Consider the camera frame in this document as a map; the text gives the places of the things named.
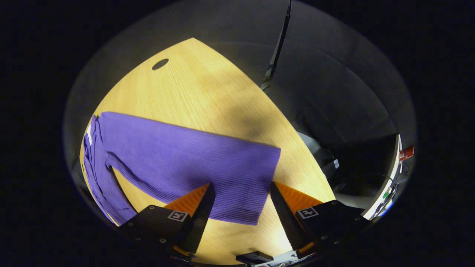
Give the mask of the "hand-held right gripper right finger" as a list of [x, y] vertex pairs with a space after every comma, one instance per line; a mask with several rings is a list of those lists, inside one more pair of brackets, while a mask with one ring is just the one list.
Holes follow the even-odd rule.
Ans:
[[324, 257], [368, 228], [361, 208], [338, 200], [322, 202], [273, 181], [270, 196], [286, 237], [297, 257]]

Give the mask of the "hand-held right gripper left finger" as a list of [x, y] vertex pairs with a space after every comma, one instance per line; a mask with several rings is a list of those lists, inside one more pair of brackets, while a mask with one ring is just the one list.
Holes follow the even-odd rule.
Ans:
[[212, 183], [159, 207], [149, 205], [119, 227], [136, 245], [190, 262], [197, 252], [215, 201]]

